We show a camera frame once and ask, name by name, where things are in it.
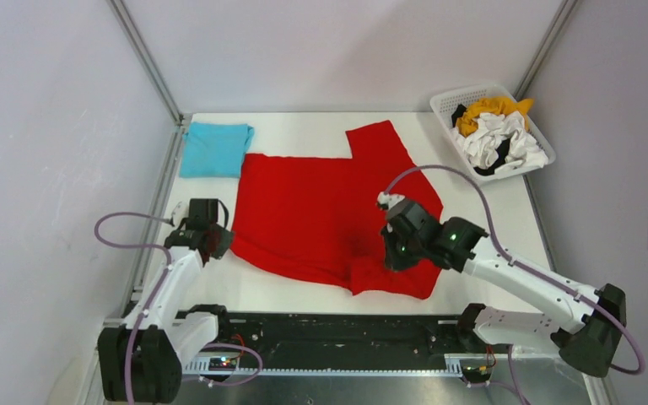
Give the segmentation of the red t-shirt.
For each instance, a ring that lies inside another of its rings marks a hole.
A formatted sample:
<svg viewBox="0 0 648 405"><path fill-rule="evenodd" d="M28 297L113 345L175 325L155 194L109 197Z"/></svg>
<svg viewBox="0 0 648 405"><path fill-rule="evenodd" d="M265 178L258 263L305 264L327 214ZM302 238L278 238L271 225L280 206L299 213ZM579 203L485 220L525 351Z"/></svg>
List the red t-shirt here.
<svg viewBox="0 0 648 405"><path fill-rule="evenodd" d="M261 270L353 294L429 298L440 274L429 262L395 273L385 264L387 186L440 216L443 204L389 121L346 133L350 158L248 154L239 181L231 251Z"/></svg>

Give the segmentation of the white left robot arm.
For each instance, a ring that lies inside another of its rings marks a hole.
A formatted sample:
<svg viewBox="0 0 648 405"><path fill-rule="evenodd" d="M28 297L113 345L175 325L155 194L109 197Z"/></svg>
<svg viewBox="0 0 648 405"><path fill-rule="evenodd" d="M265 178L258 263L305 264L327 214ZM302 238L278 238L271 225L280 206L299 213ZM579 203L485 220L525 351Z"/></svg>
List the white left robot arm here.
<svg viewBox="0 0 648 405"><path fill-rule="evenodd" d="M138 303L115 327L104 327L97 340L105 399L111 402L171 403L180 390L183 365L205 345L227 348L233 337L222 305L192 309L176 321L184 293L212 259L222 258L234 234L230 212L217 198L179 202L161 223L172 230L161 244L164 260Z"/></svg>

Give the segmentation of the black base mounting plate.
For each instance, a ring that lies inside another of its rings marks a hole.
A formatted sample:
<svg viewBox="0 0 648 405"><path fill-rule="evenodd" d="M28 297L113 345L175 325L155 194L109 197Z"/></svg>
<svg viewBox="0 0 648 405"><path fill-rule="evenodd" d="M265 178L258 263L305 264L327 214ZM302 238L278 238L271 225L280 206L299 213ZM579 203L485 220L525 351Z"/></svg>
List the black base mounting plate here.
<svg viewBox="0 0 648 405"><path fill-rule="evenodd" d="M332 315L231 312L216 343L241 344L276 365L406 365L438 358L503 359L504 344L483 343L456 329L456 316Z"/></svg>

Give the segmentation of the left aluminium corner post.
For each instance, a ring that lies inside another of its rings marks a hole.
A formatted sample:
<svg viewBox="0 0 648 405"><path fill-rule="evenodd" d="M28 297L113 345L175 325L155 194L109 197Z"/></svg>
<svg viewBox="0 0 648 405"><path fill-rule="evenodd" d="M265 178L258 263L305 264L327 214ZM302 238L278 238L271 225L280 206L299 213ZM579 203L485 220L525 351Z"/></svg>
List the left aluminium corner post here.
<svg viewBox="0 0 648 405"><path fill-rule="evenodd" d="M130 46L139 60L148 80L153 85L155 93L159 96L163 106L170 119L179 126L183 120L183 113L177 105L174 96L172 95L163 73L160 71L157 62L155 61L152 52L143 38L141 30L132 13L127 6L127 3L122 0L108 0L108 5L111 8L118 24L130 43Z"/></svg>

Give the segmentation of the right small circuit board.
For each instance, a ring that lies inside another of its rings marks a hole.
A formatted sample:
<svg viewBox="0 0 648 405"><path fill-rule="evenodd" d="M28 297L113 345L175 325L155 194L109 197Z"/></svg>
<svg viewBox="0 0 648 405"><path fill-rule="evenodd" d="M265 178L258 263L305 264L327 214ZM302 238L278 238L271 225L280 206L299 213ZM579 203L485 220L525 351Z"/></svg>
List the right small circuit board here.
<svg viewBox="0 0 648 405"><path fill-rule="evenodd" d="M470 385L486 385L489 383L493 370L493 366L487 365L462 366L462 380Z"/></svg>

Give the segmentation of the small circuit board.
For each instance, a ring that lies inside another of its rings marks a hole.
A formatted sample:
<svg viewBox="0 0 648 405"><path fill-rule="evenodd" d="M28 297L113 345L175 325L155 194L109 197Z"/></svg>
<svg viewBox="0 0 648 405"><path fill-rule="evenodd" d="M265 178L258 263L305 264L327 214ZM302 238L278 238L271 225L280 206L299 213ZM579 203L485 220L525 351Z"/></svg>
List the small circuit board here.
<svg viewBox="0 0 648 405"><path fill-rule="evenodd" d="M493 366L487 365L462 366L462 380L470 385L486 385L489 383L493 370Z"/></svg>
<svg viewBox="0 0 648 405"><path fill-rule="evenodd" d="M226 372L235 371L238 368L239 360L237 358L212 357L208 361L208 371Z"/></svg>

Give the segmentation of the aluminium corner post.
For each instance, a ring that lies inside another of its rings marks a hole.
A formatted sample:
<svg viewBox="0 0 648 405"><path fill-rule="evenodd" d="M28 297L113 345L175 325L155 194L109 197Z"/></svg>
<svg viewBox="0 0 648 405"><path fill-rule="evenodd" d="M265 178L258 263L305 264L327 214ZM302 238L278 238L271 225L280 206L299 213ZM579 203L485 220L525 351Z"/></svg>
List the aluminium corner post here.
<svg viewBox="0 0 648 405"><path fill-rule="evenodd" d="M179 126L183 120L183 113L177 105L174 96L172 95L163 73L160 71L157 62L155 61L152 52L143 38L141 30L132 13L127 6L127 3L122 0L108 0L108 5L111 8L118 24L130 43L130 46L139 60L148 80L153 85L155 93L159 96L163 106L170 119Z"/></svg>
<svg viewBox="0 0 648 405"><path fill-rule="evenodd" d="M559 5L550 25L543 35L543 39L533 54L532 60L523 73L519 84L516 86L514 96L517 99L523 98L530 89L532 82L547 60L548 55L553 50L559 37L564 33L579 3L579 0L564 0Z"/></svg>

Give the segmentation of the left small circuit board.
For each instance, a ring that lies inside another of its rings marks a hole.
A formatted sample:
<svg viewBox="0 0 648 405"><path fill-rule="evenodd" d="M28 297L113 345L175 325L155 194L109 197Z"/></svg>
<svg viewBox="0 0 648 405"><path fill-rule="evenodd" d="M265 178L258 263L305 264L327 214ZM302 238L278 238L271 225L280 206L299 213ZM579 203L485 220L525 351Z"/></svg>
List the left small circuit board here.
<svg viewBox="0 0 648 405"><path fill-rule="evenodd" d="M238 368L239 360L237 358L212 357L208 361L208 371L226 372L235 371Z"/></svg>

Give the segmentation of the folded light blue t-shirt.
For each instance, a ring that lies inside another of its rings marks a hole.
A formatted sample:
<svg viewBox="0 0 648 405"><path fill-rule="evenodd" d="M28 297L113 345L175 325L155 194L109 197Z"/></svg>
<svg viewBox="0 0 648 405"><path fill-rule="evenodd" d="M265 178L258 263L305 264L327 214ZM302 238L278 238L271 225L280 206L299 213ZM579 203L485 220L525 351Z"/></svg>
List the folded light blue t-shirt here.
<svg viewBox="0 0 648 405"><path fill-rule="evenodd" d="M254 138L255 129L246 124L193 122L183 135L181 178L235 178Z"/></svg>

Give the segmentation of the white perforated plastic basket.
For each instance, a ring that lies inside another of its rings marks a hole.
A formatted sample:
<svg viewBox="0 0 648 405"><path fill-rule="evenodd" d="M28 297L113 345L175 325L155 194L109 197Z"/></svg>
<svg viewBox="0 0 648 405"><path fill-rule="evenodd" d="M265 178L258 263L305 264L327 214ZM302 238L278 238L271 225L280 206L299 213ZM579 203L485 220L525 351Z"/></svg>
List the white perforated plastic basket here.
<svg viewBox="0 0 648 405"><path fill-rule="evenodd" d="M529 112L530 112L529 111L527 114L530 123L530 128L528 129L528 132L530 132L532 136L536 139L537 145L542 147L543 151L547 153L548 157L550 158L549 163L542 168L528 167L528 168L511 170L500 174L494 174L490 176L481 176L474 171L473 167L464 158L462 148L456 144L456 141L453 137L453 133L452 133L453 124L451 123L451 114L455 111L456 107L459 104L464 105L467 108L472 103L478 101L481 98L490 98L490 97L498 97L498 96L505 96L515 101L521 101L521 100L516 100L510 94L510 92L508 92L505 88L503 88L498 84L478 84L478 85L463 87L460 89L447 90L444 93L433 96L429 102L432 111L435 113L438 120L440 121L440 124L443 127L444 139L451 142L457 155L461 158L467 172L479 184L483 184L491 181L499 181L513 176L522 176L534 170L539 170L552 164L557 158L557 155L554 152L554 149L549 143L549 141L543 136L542 132L538 129L538 127L533 123L532 119L529 117Z"/></svg>

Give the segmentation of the aluminium frame rail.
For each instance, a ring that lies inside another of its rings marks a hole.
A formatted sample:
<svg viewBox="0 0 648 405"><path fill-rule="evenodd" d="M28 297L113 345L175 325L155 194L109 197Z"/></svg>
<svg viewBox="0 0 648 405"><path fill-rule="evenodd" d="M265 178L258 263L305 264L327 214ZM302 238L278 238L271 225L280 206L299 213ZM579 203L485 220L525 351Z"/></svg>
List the aluminium frame rail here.
<svg viewBox="0 0 648 405"><path fill-rule="evenodd" d="M402 360L392 360L374 365L336 364L336 365L293 365L275 364L265 362L262 370L257 373L258 365L255 359L241 359L235 371L210 372L208 361L212 357L196 357L183 367L182 374L187 377L230 377L230 376L439 376L457 378L462 376L462 367L459 359L438 358L438 364L405 364Z"/></svg>

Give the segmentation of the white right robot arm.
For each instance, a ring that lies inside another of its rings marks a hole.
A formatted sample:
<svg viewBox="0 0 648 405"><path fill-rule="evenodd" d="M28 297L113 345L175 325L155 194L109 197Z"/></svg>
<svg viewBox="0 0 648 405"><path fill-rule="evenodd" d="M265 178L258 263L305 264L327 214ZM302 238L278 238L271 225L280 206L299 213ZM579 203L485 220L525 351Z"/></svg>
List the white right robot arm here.
<svg viewBox="0 0 648 405"><path fill-rule="evenodd" d="M473 303L459 315L456 340L471 353L486 345L513 345L555 352L572 368L602 378L613 357L625 320L624 292L607 284L600 289L546 274L537 265L507 257L507 250L476 224L452 217L441 223L420 204L381 192L385 213L381 229L385 264L394 272L429 262L481 279L534 307L533 312L505 311Z"/></svg>

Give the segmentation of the right aluminium corner post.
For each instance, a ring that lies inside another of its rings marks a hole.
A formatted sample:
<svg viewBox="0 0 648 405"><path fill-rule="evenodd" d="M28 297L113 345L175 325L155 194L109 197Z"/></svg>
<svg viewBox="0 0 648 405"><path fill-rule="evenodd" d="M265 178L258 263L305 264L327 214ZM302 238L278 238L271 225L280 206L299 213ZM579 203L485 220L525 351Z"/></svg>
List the right aluminium corner post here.
<svg viewBox="0 0 648 405"><path fill-rule="evenodd" d="M517 99L523 98L530 89L532 82L547 60L548 55L553 50L559 37L564 33L579 3L579 0L564 0L559 5L550 25L543 35L543 39L533 54L532 60L523 73L519 84L516 86L514 96Z"/></svg>

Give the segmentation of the yellow crumpled t-shirt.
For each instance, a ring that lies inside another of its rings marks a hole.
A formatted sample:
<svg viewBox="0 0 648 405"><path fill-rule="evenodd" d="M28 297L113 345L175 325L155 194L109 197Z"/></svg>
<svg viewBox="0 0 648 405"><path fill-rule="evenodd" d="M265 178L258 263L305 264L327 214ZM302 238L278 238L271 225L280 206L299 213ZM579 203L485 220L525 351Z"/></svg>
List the yellow crumpled t-shirt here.
<svg viewBox="0 0 648 405"><path fill-rule="evenodd" d="M468 106L453 124L458 129L458 132L466 138L478 130L477 119L483 113L508 116L514 112L519 112L524 118L525 129L528 130L530 123L527 114L534 106L534 103L535 100L531 98L521 101L515 101L505 96L481 98Z"/></svg>

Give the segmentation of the black crumpled garment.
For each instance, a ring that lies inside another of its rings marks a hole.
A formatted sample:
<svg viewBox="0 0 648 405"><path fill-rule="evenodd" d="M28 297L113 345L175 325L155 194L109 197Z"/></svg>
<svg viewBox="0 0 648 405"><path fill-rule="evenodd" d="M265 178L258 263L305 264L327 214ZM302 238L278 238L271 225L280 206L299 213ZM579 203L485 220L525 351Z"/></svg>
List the black crumpled garment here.
<svg viewBox="0 0 648 405"><path fill-rule="evenodd" d="M466 110L464 105L459 104L451 114L451 123L462 115ZM495 171L505 164L505 158L510 151L510 140L501 136L483 135L478 140L478 146L473 146L473 151L468 152L464 146L465 138L458 132L458 129L452 128L456 134L456 141L466 152L468 161L471 163L474 171L480 176L492 176Z"/></svg>

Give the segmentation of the white crumpled t-shirt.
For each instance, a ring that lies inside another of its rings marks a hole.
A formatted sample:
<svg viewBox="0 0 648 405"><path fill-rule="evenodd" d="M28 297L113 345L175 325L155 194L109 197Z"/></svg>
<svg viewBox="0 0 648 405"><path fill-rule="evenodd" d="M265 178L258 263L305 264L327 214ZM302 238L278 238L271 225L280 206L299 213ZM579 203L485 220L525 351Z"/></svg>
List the white crumpled t-shirt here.
<svg viewBox="0 0 648 405"><path fill-rule="evenodd" d="M478 128L464 136L458 128L452 133L463 156L481 176L491 176L522 168L542 168L550 161L526 130L525 117L518 111L507 116L484 112L475 123Z"/></svg>

